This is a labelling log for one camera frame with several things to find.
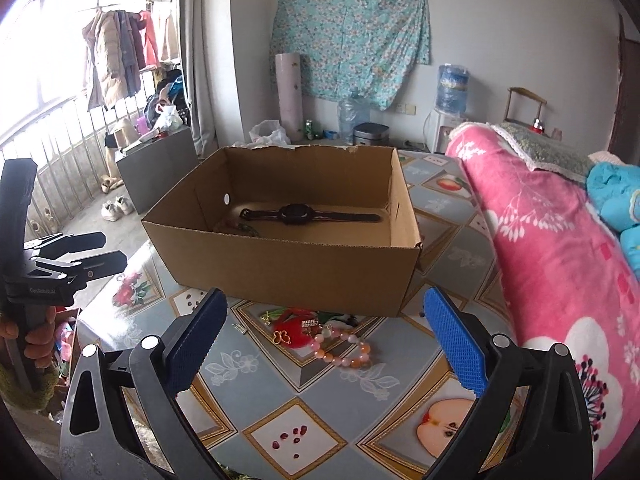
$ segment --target watch strap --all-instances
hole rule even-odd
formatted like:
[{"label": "watch strap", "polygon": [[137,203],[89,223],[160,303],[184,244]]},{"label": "watch strap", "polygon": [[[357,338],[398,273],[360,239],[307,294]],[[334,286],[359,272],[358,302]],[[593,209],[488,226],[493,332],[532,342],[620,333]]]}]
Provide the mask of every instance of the watch strap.
[{"label": "watch strap", "polygon": [[334,211],[316,211],[314,220],[333,222],[380,222],[382,217],[370,213],[338,213]]},{"label": "watch strap", "polygon": [[252,211],[251,209],[242,209],[240,212],[242,220],[279,220],[279,211]]}]

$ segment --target blue water jug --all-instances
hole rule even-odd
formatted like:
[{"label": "blue water jug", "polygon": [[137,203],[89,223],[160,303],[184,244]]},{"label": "blue water jug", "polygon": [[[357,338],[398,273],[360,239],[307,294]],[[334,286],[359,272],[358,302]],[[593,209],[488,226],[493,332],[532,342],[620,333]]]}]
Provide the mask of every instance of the blue water jug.
[{"label": "blue water jug", "polygon": [[436,109],[447,114],[460,115],[466,111],[466,88],[469,70],[460,65],[441,65],[438,70]]}]

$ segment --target door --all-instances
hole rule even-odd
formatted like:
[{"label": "door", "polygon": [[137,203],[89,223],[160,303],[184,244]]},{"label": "door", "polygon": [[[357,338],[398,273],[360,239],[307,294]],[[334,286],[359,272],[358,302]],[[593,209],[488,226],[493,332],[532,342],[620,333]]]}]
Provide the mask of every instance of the door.
[{"label": "door", "polygon": [[609,151],[627,164],[640,164],[640,43],[625,37],[620,16],[620,83]]}]

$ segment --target pink jacket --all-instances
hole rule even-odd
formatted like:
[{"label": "pink jacket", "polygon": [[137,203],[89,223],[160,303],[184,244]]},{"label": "pink jacket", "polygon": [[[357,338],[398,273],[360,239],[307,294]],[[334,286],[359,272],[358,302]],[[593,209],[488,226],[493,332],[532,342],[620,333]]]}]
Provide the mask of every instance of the pink jacket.
[{"label": "pink jacket", "polygon": [[146,27],[140,31],[142,43],[145,47],[145,62],[147,66],[158,66],[158,43],[156,42],[156,30],[151,12],[143,10],[140,17],[145,20]]}]

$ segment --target window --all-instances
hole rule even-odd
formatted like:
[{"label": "window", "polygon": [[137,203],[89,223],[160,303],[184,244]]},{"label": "window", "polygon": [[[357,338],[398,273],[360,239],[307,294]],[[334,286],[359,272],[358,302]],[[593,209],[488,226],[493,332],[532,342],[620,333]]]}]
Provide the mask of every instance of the window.
[{"label": "window", "polygon": [[95,7],[139,12],[146,0],[34,0],[0,44],[0,135],[52,104],[82,91],[86,45],[82,28]]}]

